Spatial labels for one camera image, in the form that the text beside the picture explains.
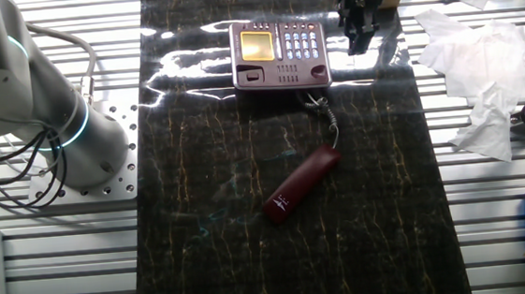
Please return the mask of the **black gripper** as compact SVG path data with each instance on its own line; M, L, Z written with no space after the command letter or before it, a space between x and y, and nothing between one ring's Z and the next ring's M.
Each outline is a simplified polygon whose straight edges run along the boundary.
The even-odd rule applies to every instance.
M349 39L348 53L361 55L368 49L367 40L371 41L375 36L374 33L380 28L374 20L378 0L338 1L337 12L340 15L338 25L344 28Z

